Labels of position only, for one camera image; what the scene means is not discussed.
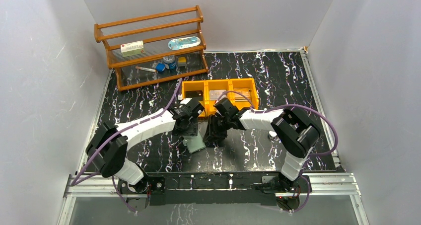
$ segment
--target marble surface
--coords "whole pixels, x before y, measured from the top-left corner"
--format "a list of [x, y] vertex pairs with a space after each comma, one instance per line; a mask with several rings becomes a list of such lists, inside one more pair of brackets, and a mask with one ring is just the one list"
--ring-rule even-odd
[[[208, 74], [184, 80], [252, 77], [256, 80], [260, 109], [286, 103], [316, 108], [299, 52], [208, 53], [206, 61]], [[98, 124], [123, 123], [151, 114], [167, 104], [175, 87], [173, 80], [119, 92], [115, 74], [111, 74]], [[322, 127], [320, 119], [309, 115]], [[205, 130], [206, 122], [200, 123], [202, 136]], [[275, 171], [281, 169], [286, 153], [280, 141], [270, 140], [268, 132], [262, 130], [229, 130], [227, 139], [208, 146], [190, 154], [180, 137], [166, 133], [140, 142], [127, 156], [146, 172]], [[315, 151], [328, 150], [323, 135]], [[307, 170], [335, 170], [335, 165], [331, 156], [314, 158]]]

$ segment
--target wooden shelf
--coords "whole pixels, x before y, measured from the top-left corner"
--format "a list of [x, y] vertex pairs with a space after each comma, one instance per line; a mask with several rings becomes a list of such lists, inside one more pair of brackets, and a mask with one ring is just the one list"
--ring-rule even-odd
[[[106, 24], [95, 24], [94, 36], [95, 40], [104, 44], [105, 50], [107, 51], [107, 64], [108, 68], [115, 69], [117, 75], [117, 85], [119, 90], [127, 90], [131, 88], [136, 88], [140, 86], [145, 86], [153, 83], [158, 83], [162, 81], [168, 81], [177, 79], [180, 77], [196, 75], [201, 73], [207, 73], [208, 66], [205, 61], [205, 56], [203, 50], [206, 49], [205, 39], [203, 38], [202, 30], [200, 23], [203, 22], [203, 15], [199, 6], [186, 8], [182, 10], [175, 10], [165, 13], [159, 13], [149, 16], [142, 16], [133, 19], [120, 20]], [[131, 35], [140, 35], [142, 33], [161, 30], [166, 28], [180, 25], [191, 25], [196, 24], [196, 27], [191, 30], [182, 31], [178, 33], [163, 35], [159, 37], [149, 38], [149, 39], [138, 39], [143, 40], [145, 52], [135, 56], [123, 57], [120, 45], [110, 46], [108, 40], [116, 39], [120, 37], [126, 37]], [[188, 36], [197, 36], [200, 38], [201, 43], [197, 46], [181, 49], [181, 50], [171, 50], [168, 48], [168, 42], [174, 38], [188, 37]], [[200, 58], [202, 59], [202, 67], [196, 67], [197, 70], [190, 71], [187, 70], [185, 73], [180, 73], [183, 70], [178, 70], [177, 74], [156, 74], [157, 79], [143, 81], [141, 83], [135, 83], [131, 85], [123, 85], [122, 77], [122, 68], [124, 67], [133, 67], [137, 64], [147, 63], [150, 61], [162, 60], [165, 56], [170, 55], [184, 55], [189, 53], [199, 52]]]

